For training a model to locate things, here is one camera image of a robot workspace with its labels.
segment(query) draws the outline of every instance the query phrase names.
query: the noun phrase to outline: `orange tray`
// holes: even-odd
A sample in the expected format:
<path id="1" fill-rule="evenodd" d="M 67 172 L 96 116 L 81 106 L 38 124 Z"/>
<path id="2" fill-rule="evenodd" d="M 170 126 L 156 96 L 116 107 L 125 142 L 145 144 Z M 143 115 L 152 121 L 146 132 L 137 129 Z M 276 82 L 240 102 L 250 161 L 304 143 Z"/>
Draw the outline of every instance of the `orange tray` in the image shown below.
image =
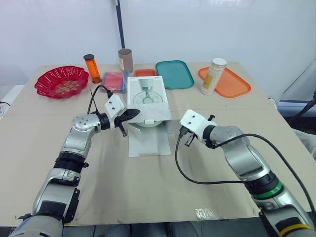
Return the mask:
<path id="1" fill-rule="evenodd" d="M 138 69 L 134 72 L 134 77 L 157 76 L 155 69 Z"/>
<path id="2" fill-rule="evenodd" d="M 199 70 L 198 75 L 204 80 L 209 67 Z M 216 92 L 224 97 L 234 98 L 248 93 L 251 86 L 234 72 L 225 68 L 215 88 Z"/>

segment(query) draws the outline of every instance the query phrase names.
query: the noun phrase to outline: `teal tray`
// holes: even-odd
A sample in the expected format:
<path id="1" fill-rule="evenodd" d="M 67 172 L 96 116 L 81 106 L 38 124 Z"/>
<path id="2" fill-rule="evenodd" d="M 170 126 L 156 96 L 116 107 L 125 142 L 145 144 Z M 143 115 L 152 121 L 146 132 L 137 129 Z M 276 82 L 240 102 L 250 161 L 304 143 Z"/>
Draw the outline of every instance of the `teal tray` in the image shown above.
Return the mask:
<path id="1" fill-rule="evenodd" d="M 158 76 L 162 76 L 164 88 L 186 89 L 194 84 L 193 77 L 185 62 L 180 60 L 163 61 L 156 64 Z"/>

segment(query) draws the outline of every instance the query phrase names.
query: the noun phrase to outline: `white container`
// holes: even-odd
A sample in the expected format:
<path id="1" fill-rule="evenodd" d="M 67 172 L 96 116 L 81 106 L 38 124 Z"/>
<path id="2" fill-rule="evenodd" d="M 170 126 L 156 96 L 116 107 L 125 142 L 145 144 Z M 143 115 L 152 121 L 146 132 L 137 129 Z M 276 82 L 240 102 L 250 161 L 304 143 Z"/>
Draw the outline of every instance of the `white container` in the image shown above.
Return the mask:
<path id="1" fill-rule="evenodd" d="M 201 88 L 201 92 L 204 95 L 210 95 L 214 92 L 216 85 L 221 78 L 221 75 L 227 65 L 227 61 L 222 58 L 214 58 L 211 66 L 206 74 L 204 83 Z"/>

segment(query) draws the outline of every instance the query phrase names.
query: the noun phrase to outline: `silver metal arm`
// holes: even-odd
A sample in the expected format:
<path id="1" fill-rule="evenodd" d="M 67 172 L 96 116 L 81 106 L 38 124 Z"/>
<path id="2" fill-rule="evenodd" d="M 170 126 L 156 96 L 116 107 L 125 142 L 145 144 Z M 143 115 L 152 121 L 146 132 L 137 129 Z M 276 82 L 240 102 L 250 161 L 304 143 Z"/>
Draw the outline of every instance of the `silver metal arm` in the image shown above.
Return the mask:
<path id="1" fill-rule="evenodd" d="M 112 95 L 105 104 L 104 114 L 80 115 L 74 118 L 54 167 L 49 171 L 33 204 L 32 214 L 21 217 L 23 223 L 10 235 L 19 237 L 60 237 L 64 223 L 74 218 L 80 190 L 76 187 L 81 179 L 91 138 L 101 130 L 119 127 L 124 135 L 122 122 L 140 113 L 126 110 L 118 95 Z"/>
<path id="2" fill-rule="evenodd" d="M 211 148 L 212 144 L 216 145 L 243 134 L 234 126 L 217 126 L 192 110 L 186 111 L 180 124 Z M 291 232 L 293 236 L 308 236 L 306 233 L 309 233 L 309 236 L 316 236 L 315 231 L 309 230 L 313 229 L 314 225 L 308 214 L 270 170 L 260 153 L 250 145 L 248 138 L 236 139 L 222 145 L 221 148 L 228 165 L 245 184 L 252 199 L 261 209 L 260 215 L 261 219 L 264 219 L 264 224 L 268 224 L 276 234 L 294 228 L 296 235 Z"/>

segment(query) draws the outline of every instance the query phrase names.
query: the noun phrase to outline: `black cable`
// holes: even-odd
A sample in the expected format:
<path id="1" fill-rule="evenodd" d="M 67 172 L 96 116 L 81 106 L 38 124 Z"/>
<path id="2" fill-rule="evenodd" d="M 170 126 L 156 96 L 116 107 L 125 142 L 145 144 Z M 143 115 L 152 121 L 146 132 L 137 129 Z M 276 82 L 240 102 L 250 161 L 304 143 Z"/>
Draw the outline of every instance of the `black cable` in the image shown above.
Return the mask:
<path id="1" fill-rule="evenodd" d="M 0 101 L 0 104 L 7 104 L 8 106 L 11 106 L 8 102 Z"/>
<path id="2" fill-rule="evenodd" d="M 189 178 L 189 177 L 182 171 L 182 169 L 180 168 L 179 163 L 178 163 L 178 148 L 179 148 L 180 140 L 181 140 L 181 136 L 178 137 L 178 141 L 177 141 L 177 145 L 176 145 L 176 151 L 175 151 L 175 160 L 176 160 L 176 165 L 177 165 L 177 167 L 178 167 L 178 170 L 180 171 L 180 173 L 182 174 L 182 176 L 185 177 L 187 180 L 189 180 L 190 182 L 195 183 L 195 184 L 205 184 L 205 185 L 208 185 L 208 184 L 242 184 L 242 183 L 243 183 L 242 181 L 201 182 L 201 181 L 196 181 L 196 180 L 193 180 L 193 179 Z"/>
<path id="3" fill-rule="evenodd" d="M 257 135 L 257 134 L 252 134 L 252 133 L 246 133 L 246 134 L 242 134 L 242 135 L 239 135 L 237 137 L 234 137 L 232 139 L 229 139 L 225 142 L 222 142 L 218 145 L 216 145 L 215 148 L 217 147 L 221 147 L 229 142 L 232 142 L 234 140 L 237 140 L 239 138 L 242 138 L 242 137 L 256 137 L 256 138 L 259 138 L 263 141 L 265 141 L 266 143 L 268 143 L 272 148 L 273 150 L 280 156 L 280 158 L 282 159 L 282 161 L 285 163 L 285 165 L 287 166 L 287 168 L 291 171 L 291 173 L 293 174 L 293 176 L 295 177 L 295 179 L 297 180 L 297 182 L 299 183 L 299 185 L 301 186 L 305 196 L 306 196 L 306 199 L 310 205 L 310 208 L 311 208 L 311 211 L 312 211 L 312 215 L 313 215 L 313 218 L 314 218 L 314 223 L 316 224 L 316 210 L 315 210 L 315 207 L 314 207 L 314 204 L 313 204 L 313 201 L 311 199 L 311 196 L 310 194 L 308 193 L 307 189 L 305 188 L 302 180 L 298 177 L 298 175 L 296 174 L 296 172 L 294 171 L 294 169 L 291 167 L 291 165 L 287 162 L 287 160 L 285 159 L 285 157 L 282 155 L 282 153 L 278 150 L 278 148 L 276 148 L 275 145 L 272 144 L 272 142 L 270 142 L 268 139 L 264 138 L 263 136 L 260 136 L 260 135 Z"/>
<path id="4" fill-rule="evenodd" d="M 94 96 L 95 96 L 95 94 L 97 93 L 97 91 L 98 91 L 98 89 L 99 89 L 100 87 L 102 87 L 102 88 L 104 88 L 104 89 L 106 90 L 106 92 L 107 92 L 107 94 L 108 94 L 108 98 L 110 98 L 110 97 L 113 95 L 113 92 L 111 92 L 109 89 L 107 89 L 104 85 L 98 85 L 98 86 L 95 88 L 95 90 L 94 90 L 94 92 L 93 92 L 93 94 L 92 94 L 92 96 L 91 96 L 87 114 L 90 113 L 92 101 L 94 100 Z"/>
<path id="5" fill-rule="evenodd" d="M 98 113 L 99 111 L 98 111 L 97 105 L 95 104 L 94 98 L 93 98 L 93 103 L 94 103 L 95 111 Z"/>
<path id="6" fill-rule="evenodd" d="M 93 234 L 92 234 L 92 237 L 94 237 L 94 234 L 95 234 L 95 228 L 96 228 L 96 225 L 94 225 L 94 229 L 93 229 Z"/>

